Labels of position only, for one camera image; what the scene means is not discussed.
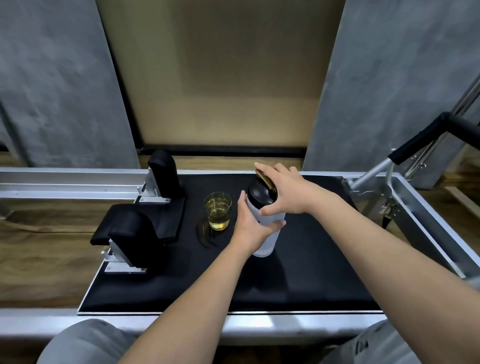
clear glass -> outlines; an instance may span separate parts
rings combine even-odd
[[[224,230],[230,223],[232,199],[225,192],[213,192],[204,201],[208,222],[213,230]]]

shaker bottle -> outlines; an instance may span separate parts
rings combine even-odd
[[[257,171],[257,175],[254,177],[247,189],[247,205],[253,216],[260,222],[261,225],[270,225],[275,220],[283,220],[285,212],[272,215],[272,216],[260,216],[259,211],[262,207],[270,205],[276,201],[277,192],[272,180],[263,175],[260,171]],[[253,253],[254,256],[264,258],[269,256],[275,248],[275,243],[280,231],[274,232],[270,235],[262,246]]]

person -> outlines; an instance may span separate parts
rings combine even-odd
[[[480,363],[480,294],[295,167],[255,166],[278,190],[277,201],[261,214],[313,215],[388,317],[335,348],[322,364]],[[87,320],[54,337],[38,364],[211,363],[243,265],[285,225],[260,225],[245,199],[242,191],[228,246],[138,339]]]

black mat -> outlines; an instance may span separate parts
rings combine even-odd
[[[159,261],[157,272],[98,274],[81,312],[162,312],[208,268],[228,244],[237,218],[236,200],[253,175],[181,175],[187,194],[177,242]],[[353,205],[341,182],[333,177],[306,176]],[[203,199],[223,191],[232,200],[230,226],[200,242],[197,225],[205,217]],[[247,261],[230,311],[378,310],[353,268],[322,226],[310,215],[285,217],[274,252]]]

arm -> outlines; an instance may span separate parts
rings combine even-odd
[[[260,213],[312,214],[422,362],[480,362],[480,294],[294,167],[256,167],[278,189]]]
[[[228,246],[140,336],[120,364],[212,362],[243,265],[270,234],[285,225],[284,221],[260,225],[245,198],[242,191]]]

